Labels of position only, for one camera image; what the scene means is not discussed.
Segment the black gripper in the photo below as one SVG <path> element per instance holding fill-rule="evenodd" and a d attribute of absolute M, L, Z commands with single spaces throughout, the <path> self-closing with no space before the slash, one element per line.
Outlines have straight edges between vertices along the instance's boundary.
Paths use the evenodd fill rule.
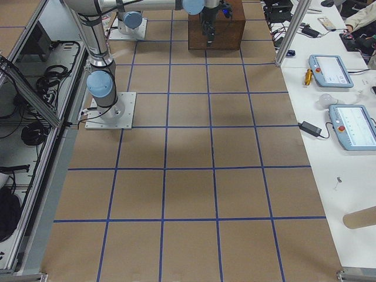
<path fill-rule="evenodd" d="M 202 34 L 207 36 L 207 46 L 211 46 L 215 37 L 215 22 L 217 19 L 217 8 L 203 8 L 200 13 Z"/>

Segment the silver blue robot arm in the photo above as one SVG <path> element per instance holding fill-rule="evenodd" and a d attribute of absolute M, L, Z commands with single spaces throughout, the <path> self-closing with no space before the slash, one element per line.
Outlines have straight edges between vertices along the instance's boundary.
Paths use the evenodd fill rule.
<path fill-rule="evenodd" d="M 183 9 L 189 15 L 200 15 L 206 45 L 210 46 L 215 38 L 218 11 L 226 7 L 224 1 L 66 1 L 65 4 L 76 16 L 76 24 L 81 31 L 89 52 L 89 62 L 94 71 L 116 69 L 106 43 L 102 24 L 104 14 L 118 11 L 124 17 L 133 11 L 180 11 Z"/>
<path fill-rule="evenodd" d="M 198 15 L 206 46 L 210 47 L 216 37 L 216 19 L 221 10 L 220 1 L 140 1 L 118 8 L 118 28 L 125 31 L 137 30 L 143 23 L 142 11 L 184 10 L 187 14 Z"/>

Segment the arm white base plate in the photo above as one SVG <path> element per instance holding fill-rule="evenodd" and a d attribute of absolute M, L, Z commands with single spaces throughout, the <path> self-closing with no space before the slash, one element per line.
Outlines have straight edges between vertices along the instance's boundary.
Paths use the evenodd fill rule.
<path fill-rule="evenodd" d="M 128 28 L 123 22 L 119 23 L 116 18 L 109 34 L 110 41 L 143 41 L 146 36 L 147 19 L 143 18 L 142 23 L 135 29 Z"/>
<path fill-rule="evenodd" d="M 112 106 L 104 115 L 106 110 L 97 108 L 94 98 L 90 106 L 96 108 L 88 113 L 85 129 L 87 130 L 130 130 L 133 125 L 133 117 L 136 104 L 136 92 L 118 92 L 117 103 Z"/>

